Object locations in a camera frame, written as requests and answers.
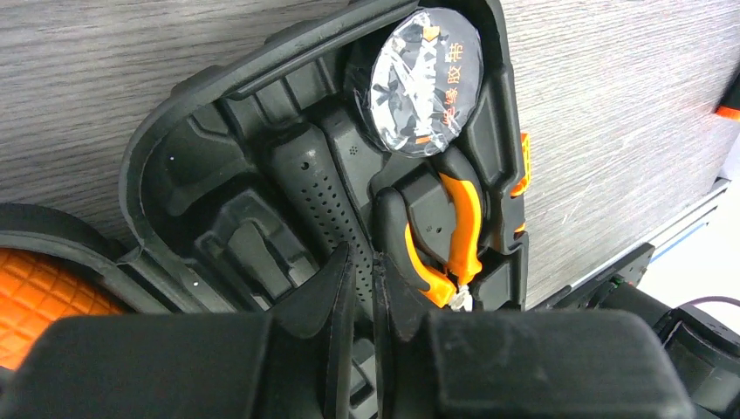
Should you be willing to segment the black plastic tool case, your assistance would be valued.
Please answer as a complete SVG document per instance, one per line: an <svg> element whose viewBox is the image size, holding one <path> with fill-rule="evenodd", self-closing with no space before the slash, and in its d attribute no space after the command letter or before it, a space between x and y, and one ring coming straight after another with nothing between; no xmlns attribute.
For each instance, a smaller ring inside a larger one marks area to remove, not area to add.
<svg viewBox="0 0 740 419"><path fill-rule="evenodd" d="M136 129L128 253L1 207L47 316L4 418L521 417L498 337L528 237L498 1L355 1L181 83Z"/></svg>

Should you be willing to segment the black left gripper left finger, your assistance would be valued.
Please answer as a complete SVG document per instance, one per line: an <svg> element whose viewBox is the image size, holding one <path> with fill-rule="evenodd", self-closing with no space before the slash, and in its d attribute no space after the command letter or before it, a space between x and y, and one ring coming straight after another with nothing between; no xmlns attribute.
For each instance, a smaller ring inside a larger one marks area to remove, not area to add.
<svg viewBox="0 0 740 419"><path fill-rule="evenodd" d="M346 418L353 252L266 312L68 317L1 394L4 418Z"/></svg>

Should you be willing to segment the small round tape measure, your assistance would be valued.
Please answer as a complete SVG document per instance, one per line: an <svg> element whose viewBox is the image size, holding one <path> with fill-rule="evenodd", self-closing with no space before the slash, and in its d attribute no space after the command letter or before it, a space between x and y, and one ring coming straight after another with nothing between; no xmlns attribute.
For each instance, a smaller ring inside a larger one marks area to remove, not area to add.
<svg viewBox="0 0 740 419"><path fill-rule="evenodd" d="M483 69L482 40L462 13L419 8L353 44L345 89L376 148L426 158L460 136Z"/></svg>

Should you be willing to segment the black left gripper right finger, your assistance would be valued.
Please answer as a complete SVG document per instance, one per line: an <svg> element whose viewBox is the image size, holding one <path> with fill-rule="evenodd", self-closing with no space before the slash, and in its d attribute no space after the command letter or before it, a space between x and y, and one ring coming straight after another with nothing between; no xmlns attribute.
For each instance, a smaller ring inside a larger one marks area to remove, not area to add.
<svg viewBox="0 0 740 419"><path fill-rule="evenodd" d="M374 343L382 418L693 418L648 324L623 311L431 305L379 254Z"/></svg>

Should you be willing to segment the black handled hammer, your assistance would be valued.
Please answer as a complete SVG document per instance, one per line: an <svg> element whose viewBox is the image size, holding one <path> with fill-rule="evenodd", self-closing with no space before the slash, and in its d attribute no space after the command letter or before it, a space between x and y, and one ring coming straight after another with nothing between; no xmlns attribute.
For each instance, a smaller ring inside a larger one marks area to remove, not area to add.
<svg viewBox="0 0 740 419"><path fill-rule="evenodd" d="M266 149L270 177L284 192L315 251L330 255L347 244L353 256L360 317L373 311L373 251L332 160L324 133L300 123L278 135Z"/></svg>

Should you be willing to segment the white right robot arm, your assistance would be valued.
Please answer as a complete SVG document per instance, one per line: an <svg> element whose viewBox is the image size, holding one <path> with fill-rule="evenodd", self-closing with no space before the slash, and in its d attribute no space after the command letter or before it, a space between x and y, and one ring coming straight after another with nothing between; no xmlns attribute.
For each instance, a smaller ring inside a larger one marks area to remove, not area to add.
<svg viewBox="0 0 740 419"><path fill-rule="evenodd" d="M631 285L642 245L577 289L524 309L529 248L483 256L481 308L440 310L374 257L383 418L736 418L739 337Z"/></svg>

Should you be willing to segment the orange handled pliers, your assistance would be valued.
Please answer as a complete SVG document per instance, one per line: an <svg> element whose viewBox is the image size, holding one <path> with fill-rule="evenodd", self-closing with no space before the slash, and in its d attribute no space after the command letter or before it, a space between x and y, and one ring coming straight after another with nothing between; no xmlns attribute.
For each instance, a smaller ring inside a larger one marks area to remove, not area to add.
<svg viewBox="0 0 740 419"><path fill-rule="evenodd" d="M469 285L483 268L478 257L482 198L475 170L451 146L378 191L373 243L404 282L435 306L469 312Z"/></svg>

